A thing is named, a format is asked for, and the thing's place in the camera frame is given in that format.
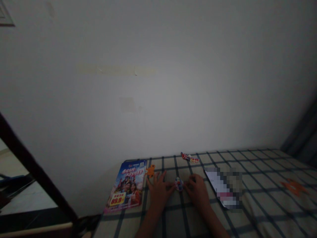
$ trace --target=bed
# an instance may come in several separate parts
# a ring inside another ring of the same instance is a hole
[[[149,158],[147,167],[167,170],[166,181],[188,180],[201,175],[211,207],[232,237],[307,237],[317,231],[317,170],[277,149],[244,149],[191,153],[192,164],[181,155]],[[204,166],[238,168],[242,172],[242,207],[224,210],[204,173]],[[296,181],[307,191],[293,194],[283,183]],[[134,237],[150,205],[144,182],[142,205],[103,215],[94,237]],[[173,193],[157,225],[154,237],[210,237],[187,193]]]

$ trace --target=hand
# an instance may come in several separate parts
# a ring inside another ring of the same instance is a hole
[[[154,206],[159,211],[163,211],[166,202],[169,197],[172,195],[176,186],[173,183],[163,182],[163,179],[166,175],[166,170],[158,179],[159,172],[154,175],[154,184],[152,185],[148,178],[146,178],[149,190],[151,193],[151,207]]]
[[[201,215],[204,215],[205,212],[211,209],[207,188],[204,179],[200,175],[190,175],[189,181],[185,182],[184,187]]]

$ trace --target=orange sticker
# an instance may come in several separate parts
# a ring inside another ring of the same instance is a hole
[[[155,165],[151,165],[151,167],[145,171],[145,174],[148,175],[149,178],[152,178],[154,176],[154,168]]]

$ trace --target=price tag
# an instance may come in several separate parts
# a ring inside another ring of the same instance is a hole
[[[112,196],[112,199],[110,201],[110,207],[115,206],[115,205],[119,205],[119,204],[123,204],[124,199],[125,199],[125,192],[115,193]]]

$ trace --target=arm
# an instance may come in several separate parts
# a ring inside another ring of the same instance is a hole
[[[168,182],[163,182],[165,174],[166,170],[158,180],[159,172],[157,172],[154,175],[153,185],[150,183],[148,178],[146,179],[151,193],[151,205],[145,215],[142,225],[136,233],[135,238],[147,238],[153,236],[154,230],[164,210],[165,204],[175,190],[175,186],[172,186],[169,190],[166,190],[166,187],[170,187],[171,184]]]
[[[194,206],[197,208],[199,214],[205,221],[211,234],[214,237],[228,238],[229,235],[227,231],[210,206],[208,192],[203,178],[198,174],[193,174],[189,177],[189,182],[187,182],[184,187]]]

